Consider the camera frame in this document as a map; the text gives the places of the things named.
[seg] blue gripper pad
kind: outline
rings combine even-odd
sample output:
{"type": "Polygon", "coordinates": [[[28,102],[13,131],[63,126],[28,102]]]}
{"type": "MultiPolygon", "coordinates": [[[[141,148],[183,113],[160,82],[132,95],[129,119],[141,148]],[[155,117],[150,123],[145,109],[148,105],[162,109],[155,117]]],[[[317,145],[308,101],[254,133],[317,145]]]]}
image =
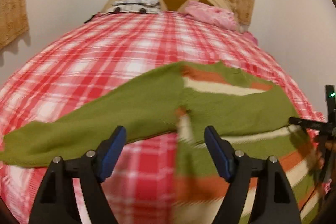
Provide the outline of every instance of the blue gripper pad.
{"type": "Polygon", "coordinates": [[[118,126],[110,139],[103,141],[97,149],[98,174],[100,182],[111,176],[121,151],[126,144],[126,129],[118,126]]]}
{"type": "Polygon", "coordinates": [[[227,182],[231,182],[236,171],[233,147],[228,141],[221,139],[213,126],[205,128],[204,141],[218,174],[227,182]]]}

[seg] white stripe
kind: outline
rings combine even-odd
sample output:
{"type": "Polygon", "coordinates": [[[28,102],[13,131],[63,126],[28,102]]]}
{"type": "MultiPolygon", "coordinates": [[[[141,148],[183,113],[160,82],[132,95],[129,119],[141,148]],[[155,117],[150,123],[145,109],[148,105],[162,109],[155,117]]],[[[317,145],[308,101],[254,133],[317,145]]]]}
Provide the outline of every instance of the white stripe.
{"type": "Polygon", "coordinates": [[[191,120],[189,115],[183,115],[180,117],[177,125],[177,133],[179,141],[194,143],[194,135],[191,128],[191,120]]]}
{"type": "MultiPolygon", "coordinates": [[[[299,126],[290,125],[288,127],[283,127],[277,130],[274,130],[272,132],[266,132],[266,133],[259,133],[254,135],[248,135],[248,136],[240,136],[240,137],[230,137],[225,136],[222,137],[223,140],[227,140],[228,142],[232,143],[247,143],[247,142],[257,142],[261,140],[271,140],[277,137],[284,137],[291,135],[292,133],[295,133],[300,130],[299,126]]],[[[198,144],[195,146],[195,148],[206,148],[206,144],[198,144]]]]}
{"type": "Polygon", "coordinates": [[[195,81],[188,77],[184,77],[183,79],[184,79],[185,88],[192,88],[199,92],[222,93],[222,94],[237,95],[237,96],[244,96],[244,95],[265,92],[265,90],[243,88],[241,86],[235,86],[235,85],[228,85],[228,84],[207,82],[207,81],[195,81]]]}
{"type": "MultiPolygon", "coordinates": [[[[311,155],[308,155],[303,161],[301,161],[298,165],[293,167],[291,170],[286,172],[286,176],[288,178],[288,181],[292,188],[294,188],[296,185],[300,183],[300,181],[303,180],[303,178],[308,174],[309,172],[309,166],[311,162],[311,155]]],[[[256,187],[253,187],[249,190],[245,202],[245,206],[243,209],[242,216],[247,215],[251,213],[252,206],[254,203],[254,197],[255,197],[256,187]]]]}
{"type": "MultiPolygon", "coordinates": [[[[291,170],[286,172],[288,181],[291,187],[295,187],[302,179],[308,174],[309,166],[312,156],[314,152],[312,151],[311,155],[308,155],[304,160],[302,160],[298,165],[293,167],[291,170]]],[[[249,190],[245,206],[242,212],[242,217],[248,215],[252,211],[254,198],[256,193],[256,187],[253,187],[249,190]]],[[[315,206],[318,201],[318,196],[315,195],[305,206],[301,213],[301,218],[304,218],[311,209],[315,206]]],[[[192,203],[182,203],[175,204],[175,223],[186,223],[184,220],[190,220],[192,218],[192,222],[189,223],[211,223],[219,210],[223,202],[223,198],[218,200],[209,200],[209,201],[201,201],[201,202],[192,202],[192,203]]]]}
{"type": "Polygon", "coordinates": [[[320,194],[316,193],[306,204],[306,206],[304,207],[304,209],[302,210],[300,217],[301,220],[304,219],[308,213],[315,207],[316,203],[319,201],[320,199],[320,194]]]}

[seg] green striped blanket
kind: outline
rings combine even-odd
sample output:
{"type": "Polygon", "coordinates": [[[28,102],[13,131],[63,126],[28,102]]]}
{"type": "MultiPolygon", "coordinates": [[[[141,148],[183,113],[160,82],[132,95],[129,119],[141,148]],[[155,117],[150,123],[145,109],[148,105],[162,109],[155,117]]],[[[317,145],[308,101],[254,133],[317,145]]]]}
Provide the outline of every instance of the green striped blanket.
{"type": "MultiPolygon", "coordinates": [[[[279,158],[299,207],[314,187],[315,152],[309,137],[288,118],[297,113],[281,87],[221,62],[178,62],[136,77],[52,123],[33,121],[4,137],[0,160],[23,167],[47,166],[97,148],[117,125],[128,142],[178,132],[174,224],[211,223],[228,184],[218,176],[203,140],[213,125],[235,149],[249,156],[279,158]]],[[[251,180],[241,223],[247,223],[256,180],[251,180]]],[[[318,194],[301,213],[309,223],[318,194]]]]}

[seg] green fabric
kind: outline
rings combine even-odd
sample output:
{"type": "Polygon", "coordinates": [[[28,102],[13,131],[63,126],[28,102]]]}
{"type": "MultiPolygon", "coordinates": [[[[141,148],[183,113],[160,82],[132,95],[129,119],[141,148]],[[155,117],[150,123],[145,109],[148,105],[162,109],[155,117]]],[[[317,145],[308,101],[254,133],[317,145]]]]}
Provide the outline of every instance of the green fabric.
{"type": "Polygon", "coordinates": [[[320,207],[319,203],[316,203],[314,208],[305,216],[304,219],[302,219],[302,224],[311,223],[314,220],[315,216],[318,214],[319,207],[320,207]]]}
{"type": "Polygon", "coordinates": [[[270,91],[246,96],[210,94],[184,88],[181,66],[219,73],[232,85],[268,83],[222,62],[200,65],[177,62],[140,75],[52,123],[31,122],[4,137],[0,159],[23,167],[48,166],[51,159],[81,156],[107,139],[117,125],[133,142],[176,130],[174,111],[184,106],[197,143],[204,128],[214,125],[220,135],[248,135],[275,130],[296,112],[285,93],[274,84],[270,91]]]}
{"type": "Polygon", "coordinates": [[[247,215],[247,216],[243,216],[240,221],[239,221],[239,224],[247,224],[249,222],[249,219],[250,219],[250,215],[247,215]]]}

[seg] bed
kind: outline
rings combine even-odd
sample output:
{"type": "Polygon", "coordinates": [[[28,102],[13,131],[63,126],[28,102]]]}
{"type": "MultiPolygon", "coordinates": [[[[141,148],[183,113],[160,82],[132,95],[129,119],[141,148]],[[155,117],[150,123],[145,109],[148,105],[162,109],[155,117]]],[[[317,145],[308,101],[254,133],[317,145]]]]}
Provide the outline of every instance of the bed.
{"type": "MultiPolygon", "coordinates": [[[[109,0],[101,12],[114,1],[109,0]]],[[[222,60],[273,81],[302,118],[323,120],[293,79],[252,39],[177,13],[187,1],[160,0],[165,12],[159,15],[97,16],[51,43],[0,90],[1,136],[32,120],[55,121],[140,74],[180,60],[202,64],[222,60]]],[[[195,1],[230,9],[225,0],[195,1]]],[[[119,223],[172,223],[176,144],[177,134],[170,132],[125,146],[103,184],[119,223]]],[[[0,195],[21,224],[28,222],[45,171],[1,164],[0,195]]],[[[74,180],[74,185],[82,221],[90,223],[79,182],[74,180]]]]}

